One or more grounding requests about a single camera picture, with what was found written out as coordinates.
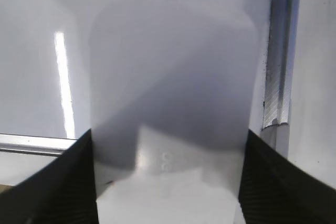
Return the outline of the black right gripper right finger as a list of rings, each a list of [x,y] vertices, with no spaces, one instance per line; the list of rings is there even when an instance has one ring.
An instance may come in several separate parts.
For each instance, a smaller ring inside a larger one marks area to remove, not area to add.
[[[238,200],[246,223],[335,223],[335,189],[248,132]]]

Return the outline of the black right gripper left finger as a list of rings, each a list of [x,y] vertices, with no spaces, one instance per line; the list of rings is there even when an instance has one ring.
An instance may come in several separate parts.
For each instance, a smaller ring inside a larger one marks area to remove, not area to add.
[[[1,193],[1,223],[98,223],[88,130],[62,155]]]

